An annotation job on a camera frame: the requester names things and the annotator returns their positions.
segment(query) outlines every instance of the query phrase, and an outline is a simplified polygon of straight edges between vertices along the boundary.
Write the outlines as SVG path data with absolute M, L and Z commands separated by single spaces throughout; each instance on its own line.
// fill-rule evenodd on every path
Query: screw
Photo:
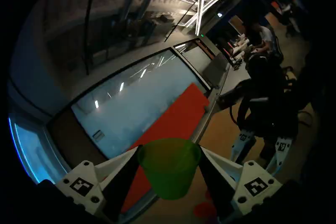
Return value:
M 245 203 L 246 202 L 246 197 L 242 196 L 238 198 L 238 203 Z
M 91 201 L 92 201 L 93 203 L 98 203 L 99 200 L 100 200 L 100 199 L 99 199 L 97 196 L 92 196 L 92 197 L 91 197 Z

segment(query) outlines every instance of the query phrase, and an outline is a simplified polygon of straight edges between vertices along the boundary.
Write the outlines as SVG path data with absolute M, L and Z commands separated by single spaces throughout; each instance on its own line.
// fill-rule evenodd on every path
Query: red mat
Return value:
M 192 83 L 130 149 L 161 138 L 189 139 L 205 112 L 204 107 L 208 105 L 207 98 Z M 121 212 L 128 211 L 150 188 L 151 185 L 139 166 Z

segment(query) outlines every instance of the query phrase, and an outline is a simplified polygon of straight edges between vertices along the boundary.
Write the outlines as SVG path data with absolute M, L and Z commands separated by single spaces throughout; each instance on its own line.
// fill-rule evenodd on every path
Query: person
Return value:
M 268 28 L 261 26 L 256 22 L 252 23 L 251 28 L 255 32 L 259 32 L 262 39 L 262 43 L 254 46 L 253 49 L 256 49 L 257 53 L 268 53 L 269 55 L 275 54 L 276 45 L 272 32 Z

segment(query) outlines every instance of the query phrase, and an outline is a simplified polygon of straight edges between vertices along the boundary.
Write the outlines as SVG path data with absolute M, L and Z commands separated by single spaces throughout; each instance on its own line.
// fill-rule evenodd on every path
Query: metal frame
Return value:
M 92 6 L 93 0 L 89 0 L 87 3 L 87 10 L 85 14 L 85 21 L 84 21 L 84 37 L 83 37 L 83 49 L 84 49 L 84 64 L 85 64 L 85 70 L 87 75 L 89 75 L 89 52 L 87 48 L 87 33 L 89 30 L 89 20 L 90 20 L 90 12 L 91 12 L 91 6 Z

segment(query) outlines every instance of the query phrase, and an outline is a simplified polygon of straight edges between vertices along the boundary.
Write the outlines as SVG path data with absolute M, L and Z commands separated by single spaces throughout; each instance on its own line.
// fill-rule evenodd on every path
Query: glass wall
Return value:
M 228 61 L 222 55 L 214 55 L 199 39 L 175 45 L 175 49 L 194 67 L 211 87 L 219 85 Z
M 96 146 L 113 158 L 136 142 L 191 83 L 202 93 L 209 91 L 178 56 L 165 50 L 105 81 L 71 108 Z
M 13 114 L 8 119 L 18 158 L 35 183 L 47 179 L 57 183 L 66 174 L 43 127 Z
M 211 82 L 207 79 L 204 71 L 210 65 L 213 56 L 206 54 L 194 40 L 176 45 L 174 48 L 184 56 L 184 58 L 206 80 L 208 85 L 211 86 Z

